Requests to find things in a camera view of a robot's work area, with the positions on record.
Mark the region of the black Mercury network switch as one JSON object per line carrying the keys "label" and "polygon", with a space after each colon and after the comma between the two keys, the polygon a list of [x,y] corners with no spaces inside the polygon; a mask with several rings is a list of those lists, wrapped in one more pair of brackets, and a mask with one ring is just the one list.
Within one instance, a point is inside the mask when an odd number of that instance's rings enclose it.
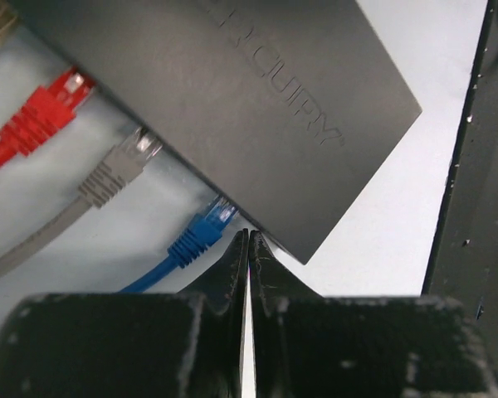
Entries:
{"label": "black Mercury network switch", "polygon": [[306,263],[421,108],[354,1],[14,1]]}

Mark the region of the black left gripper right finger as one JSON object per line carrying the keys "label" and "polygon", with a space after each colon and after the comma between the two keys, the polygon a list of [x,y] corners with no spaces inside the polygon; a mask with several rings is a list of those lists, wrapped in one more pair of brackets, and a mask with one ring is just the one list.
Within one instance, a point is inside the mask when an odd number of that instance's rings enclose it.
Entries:
{"label": "black left gripper right finger", "polygon": [[260,397],[498,397],[498,373],[463,307],[436,296],[317,294],[249,237]]}

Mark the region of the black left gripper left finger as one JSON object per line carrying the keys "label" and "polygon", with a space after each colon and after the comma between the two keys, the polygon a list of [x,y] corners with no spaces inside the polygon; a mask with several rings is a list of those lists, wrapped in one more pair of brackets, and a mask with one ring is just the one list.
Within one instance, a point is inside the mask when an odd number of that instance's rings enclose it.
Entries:
{"label": "black left gripper left finger", "polygon": [[0,397],[238,397],[248,233],[176,294],[41,294],[0,330]]}

